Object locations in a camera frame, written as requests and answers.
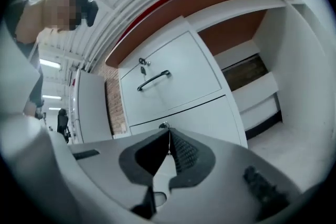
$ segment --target black mesh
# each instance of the black mesh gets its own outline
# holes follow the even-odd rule
[[[180,174],[195,165],[199,151],[186,140],[181,139],[175,134],[172,134],[171,139],[170,150],[175,160],[176,173]]]

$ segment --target lock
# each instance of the lock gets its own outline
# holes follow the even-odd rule
[[[140,72],[146,76],[146,70],[144,67],[140,67]]]
[[[168,121],[165,121],[165,122],[163,122],[163,123],[161,123],[159,125],[159,128],[161,128],[161,129],[163,129],[163,128],[170,128],[170,124],[169,124]]]
[[[150,61],[146,61],[145,59],[143,59],[143,58],[139,58],[139,63],[141,64],[141,65],[144,65],[144,66],[150,66],[151,65],[151,62]]]

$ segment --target black chair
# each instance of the black chair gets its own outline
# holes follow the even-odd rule
[[[62,134],[65,141],[68,143],[69,142],[69,132],[67,133],[66,130],[68,129],[68,121],[69,118],[67,116],[67,111],[65,109],[61,109],[58,112],[58,116],[57,116],[57,132]]]

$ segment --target metal handle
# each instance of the metal handle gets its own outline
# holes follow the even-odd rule
[[[169,70],[164,70],[164,71],[162,71],[160,74],[158,74],[158,75],[154,76],[153,78],[151,78],[151,79],[145,81],[144,83],[142,83],[142,84],[137,88],[137,90],[138,90],[139,92],[142,91],[142,87],[144,87],[146,84],[148,84],[148,83],[150,83],[151,81],[153,81],[154,79],[157,79],[157,78],[159,78],[159,77],[161,77],[161,76],[164,76],[164,75],[169,76],[169,75],[170,75]]]

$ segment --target white cabinet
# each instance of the white cabinet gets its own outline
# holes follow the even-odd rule
[[[163,122],[217,139],[242,144],[227,97],[223,96],[195,108],[148,123],[132,126],[132,135],[158,129]]]
[[[139,58],[150,61],[150,65],[140,65]],[[165,70],[169,76],[160,76],[142,91],[137,90]],[[171,21],[128,55],[119,65],[119,80],[132,135],[169,121],[172,127],[247,147],[230,88],[209,49],[185,18]]]
[[[149,57],[143,58],[151,64],[138,65],[121,79],[125,112],[132,125],[152,120],[160,112],[221,89],[190,32],[178,36]],[[170,75],[163,75],[146,84],[141,91],[137,90],[145,81],[166,70]]]

